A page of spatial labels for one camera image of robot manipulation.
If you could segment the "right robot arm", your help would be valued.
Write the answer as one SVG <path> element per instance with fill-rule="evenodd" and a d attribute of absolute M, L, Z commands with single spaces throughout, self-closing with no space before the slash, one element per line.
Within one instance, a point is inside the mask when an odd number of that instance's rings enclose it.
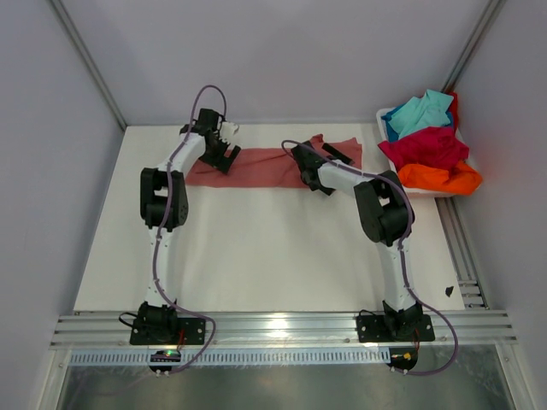
<path fill-rule="evenodd" d="M 385 282 L 383 329 L 390 340 L 409 340 L 423 310 L 414 293 L 407 264 L 407 244 L 414 211 L 393 171 L 366 173 L 328 144 L 323 155 L 310 142 L 295 143 L 291 157 L 310 190 L 326 195 L 341 191 L 356 202 L 365 236 L 377 244 Z"/>

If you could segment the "salmon pink t shirt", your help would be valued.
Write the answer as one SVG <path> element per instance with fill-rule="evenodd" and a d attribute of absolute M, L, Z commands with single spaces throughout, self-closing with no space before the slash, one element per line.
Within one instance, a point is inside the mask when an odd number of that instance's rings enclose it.
<path fill-rule="evenodd" d="M 190 186 L 304 189 L 296 162 L 281 148 L 242 149 L 227 174 L 197 161 L 185 176 Z"/>

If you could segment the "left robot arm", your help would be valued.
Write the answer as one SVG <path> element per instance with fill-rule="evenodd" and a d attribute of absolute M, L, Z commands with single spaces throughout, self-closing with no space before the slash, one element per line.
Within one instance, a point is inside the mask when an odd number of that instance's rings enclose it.
<path fill-rule="evenodd" d="M 140 217 L 150 235 L 151 278 L 144 302 L 134 320 L 133 333 L 148 343 L 171 344 L 181 329 L 176 306 L 173 246 L 189 214 L 186 180 L 192 167 L 202 162 L 228 174 L 240 148 L 231 147 L 222 133 L 238 127 L 211 108 L 199 110 L 196 119 L 184 125 L 179 145 L 157 167 L 140 173 Z"/>

